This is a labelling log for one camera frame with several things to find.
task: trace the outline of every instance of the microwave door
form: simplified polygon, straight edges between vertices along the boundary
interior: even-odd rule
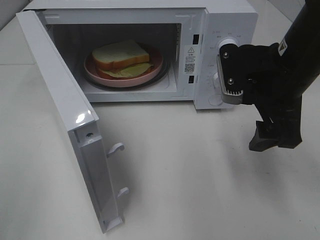
[[[98,116],[34,11],[16,14],[30,51],[62,118],[103,232],[123,222],[108,168]]]

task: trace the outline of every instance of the warning label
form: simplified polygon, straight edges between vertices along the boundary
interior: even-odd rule
[[[184,73],[195,74],[197,62],[200,55],[200,47],[198,45],[184,46]]]
[[[286,43],[286,40],[283,39],[279,44],[279,48],[278,48],[279,55],[282,56],[287,50],[287,48],[288,48],[288,45]]]

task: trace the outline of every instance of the plate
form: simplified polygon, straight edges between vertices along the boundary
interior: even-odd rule
[[[153,63],[150,72],[143,73],[142,75],[136,77],[123,77],[123,78],[113,78],[110,79],[100,77],[96,70],[96,65],[94,63],[92,55],[88,55],[84,60],[84,69],[88,77],[103,86],[113,87],[113,88],[128,88],[144,84],[158,75],[161,71],[164,59],[155,47],[141,44],[140,45],[147,53],[149,53],[150,60]]]

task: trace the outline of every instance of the microwave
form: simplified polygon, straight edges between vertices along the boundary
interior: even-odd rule
[[[217,55],[250,44],[258,15],[246,0],[33,0],[16,14],[78,160],[102,232],[123,223],[108,161],[122,142],[104,146],[93,102],[193,101],[225,109]],[[125,40],[163,57],[154,79],[137,87],[94,84],[84,71],[91,52]]]

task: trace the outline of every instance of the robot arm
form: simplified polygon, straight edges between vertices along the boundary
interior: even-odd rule
[[[226,44],[217,62],[222,100],[255,105],[262,117],[249,149],[295,148],[302,142],[302,94],[320,74],[320,1],[305,1],[280,44]]]

